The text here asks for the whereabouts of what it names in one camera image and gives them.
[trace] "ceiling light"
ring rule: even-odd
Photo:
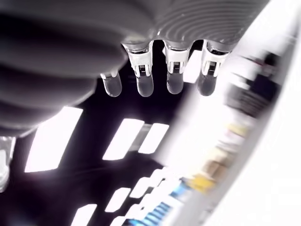
[[[183,73],[184,82],[195,83],[201,71],[202,51],[194,50]]]
[[[149,186],[157,187],[163,178],[163,171],[161,169],[155,169],[152,175],[150,176]]]
[[[167,132],[168,127],[165,124],[154,123],[138,152],[143,154],[154,153]]]
[[[128,212],[126,214],[126,219],[133,219],[141,210],[141,205],[134,204],[131,206],[131,208],[128,209]]]
[[[74,107],[64,107],[56,116],[39,126],[25,172],[53,170],[58,167],[82,111]]]
[[[141,198],[144,193],[146,192],[147,188],[149,187],[150,178],[140,178],[136,184],[136,186],[133,188],[130,197],[139,199]]]
[[[89,204],[79,208],[75,214],[71,226],[87,226],[96,207],[96,204]]]
[[[103,160],[123,159],[143,124],[144,122],[141,120],[124,119],[103,155]]]
[[[130,191],[131,191],[131,189],[126,188],[126,187],[122,187],[122,188],[116,190],[114,192],[111,200],[109,201],[109,204],[105,208],[105,212],[113,213],[113,212],[119,210],[120,207],[122,206],[123,202],[127,198],[128,194],[130,193]]]
[[[119,216],[119,217],[116,217],[112,223],[110,224],[110,226],[122,226],[123,223],[125,222],[126,220],[126,217],[122,217],[122,216]]]

